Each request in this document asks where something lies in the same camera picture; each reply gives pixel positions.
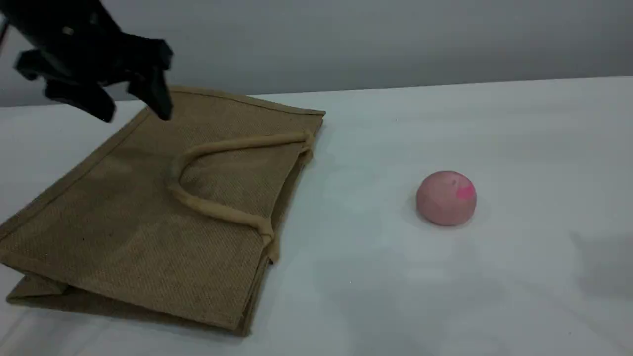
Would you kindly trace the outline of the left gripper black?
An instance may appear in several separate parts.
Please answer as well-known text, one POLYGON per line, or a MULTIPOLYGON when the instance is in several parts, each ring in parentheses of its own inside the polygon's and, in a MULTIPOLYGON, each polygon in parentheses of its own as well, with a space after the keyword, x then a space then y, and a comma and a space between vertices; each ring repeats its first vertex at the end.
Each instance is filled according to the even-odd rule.
POLYGON ((163 39, 120 29, 99 0, 3 0, 1 13, 31 43, 15 69, 27 80, 47 82, 45 97, 68 104, 103 122, 117 107, 102 87, 129 81, 127 92, 161 120, 170 120, 173 103, 164 71, 173 52, 163 39))

